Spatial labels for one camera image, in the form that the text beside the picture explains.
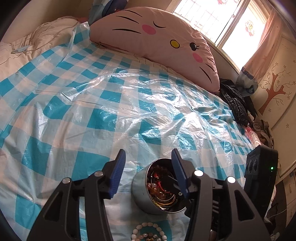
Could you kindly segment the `round metal tin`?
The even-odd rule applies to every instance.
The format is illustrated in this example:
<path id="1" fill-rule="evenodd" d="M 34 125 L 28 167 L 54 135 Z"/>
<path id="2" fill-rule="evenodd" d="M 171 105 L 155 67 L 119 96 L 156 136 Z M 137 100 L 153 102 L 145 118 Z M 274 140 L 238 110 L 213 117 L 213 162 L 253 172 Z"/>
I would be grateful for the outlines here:
<path id="1" fill-rule="evenodd" d="M 165 215 L 186 208 L 169 158 L 159 158 L 136 173 L 131 184 L 135 204 L 145 213 Z"/>

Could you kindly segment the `blue checkered plastic sheet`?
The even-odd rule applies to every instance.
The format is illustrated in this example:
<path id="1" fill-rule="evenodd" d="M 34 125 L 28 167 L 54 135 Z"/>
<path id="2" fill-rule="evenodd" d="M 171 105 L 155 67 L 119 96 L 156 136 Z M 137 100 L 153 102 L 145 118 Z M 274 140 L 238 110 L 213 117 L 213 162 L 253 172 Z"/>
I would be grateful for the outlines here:
<path id="1" fill-rule="evenodd" d="M 250 141 L 228 105 L 172 71 L 92 44 L 73 21 L 65 44 L 26 64 L 1 56 L 1 210 L 26 240 L 62 181 L 87 178 L 126 152 L 119 189 L 105 202 L 114 240 L 143 222 L 183 240 L 182 213 L 145 214 L 134 203 L 137 172 L 173 149 L 197 169 L 244 184 Z"/>

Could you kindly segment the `black plastic bag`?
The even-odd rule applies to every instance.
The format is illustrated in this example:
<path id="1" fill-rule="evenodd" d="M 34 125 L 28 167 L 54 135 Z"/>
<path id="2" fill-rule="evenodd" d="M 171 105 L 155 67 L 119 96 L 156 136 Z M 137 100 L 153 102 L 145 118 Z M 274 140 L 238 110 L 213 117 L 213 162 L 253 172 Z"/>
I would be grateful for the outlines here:
<path id="1" fill-rule="evenodd" d="M 219 95 L 229 105 L 234 120 L 241 126 L 253 125 L 253 120 L 248 113 L 255 119 L 257 112 L 251 98 L 249 96 L 243 97 L 230 79 L 220 78 L 219 80 Z"/>

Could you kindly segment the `pink window curtain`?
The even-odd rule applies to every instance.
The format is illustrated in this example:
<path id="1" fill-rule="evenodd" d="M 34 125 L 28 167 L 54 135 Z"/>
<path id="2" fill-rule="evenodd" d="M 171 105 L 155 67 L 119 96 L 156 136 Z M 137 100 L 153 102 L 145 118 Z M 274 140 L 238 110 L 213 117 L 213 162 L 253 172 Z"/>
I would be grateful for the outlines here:
<path id="1" fill-rule="evenodd" d="M 258 80 L 268 70 L 273 56 L 280 44 L 284 21 L 272 9 L 260 38 L 259 46 L 247 63 L 242 67 L 235 86 L 243 97 L 251 96 L 258 89 Z"/>

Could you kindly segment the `pink cat face pillow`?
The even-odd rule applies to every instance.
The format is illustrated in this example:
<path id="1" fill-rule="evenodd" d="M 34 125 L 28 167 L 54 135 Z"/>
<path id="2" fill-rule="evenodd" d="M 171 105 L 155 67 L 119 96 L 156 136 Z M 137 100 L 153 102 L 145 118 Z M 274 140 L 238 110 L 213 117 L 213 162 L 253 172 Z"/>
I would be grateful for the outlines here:
<path id="1" fill-rule="evenodd" d="M 215 60 L 202 34 L 167 11 L 136 6 L 112 13 L 90 26 L 90 40 L 171 68 L 208 92 L 220 89 Z"/>

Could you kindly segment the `white striped bed quilt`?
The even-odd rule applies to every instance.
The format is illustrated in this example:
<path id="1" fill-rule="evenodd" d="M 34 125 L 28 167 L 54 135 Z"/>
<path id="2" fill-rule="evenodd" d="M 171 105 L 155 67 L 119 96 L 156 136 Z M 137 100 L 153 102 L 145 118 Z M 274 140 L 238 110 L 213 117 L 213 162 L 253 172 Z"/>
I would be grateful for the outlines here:
<path id="1" fill-rule="evenodd" d="M 1 80 L 47 50 L 69 42 L 73 29 L 79 24 L 76 18 L 66 16 L 44 23 L 11 43 L 1 42 Z"/>

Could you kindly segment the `whale print curtain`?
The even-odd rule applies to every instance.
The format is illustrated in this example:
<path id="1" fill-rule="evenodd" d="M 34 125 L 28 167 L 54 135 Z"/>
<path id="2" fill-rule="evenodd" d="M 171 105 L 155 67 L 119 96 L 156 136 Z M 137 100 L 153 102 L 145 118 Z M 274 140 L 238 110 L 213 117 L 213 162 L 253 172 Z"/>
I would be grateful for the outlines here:
<path id="1" fill-rule="evenodd" d="M 127 5 L 127 0 L 95 0 L 93 1 L 92 7 L 88 16 L 88 24 L 91 25 L 97 20 L 121 11 Z"/>

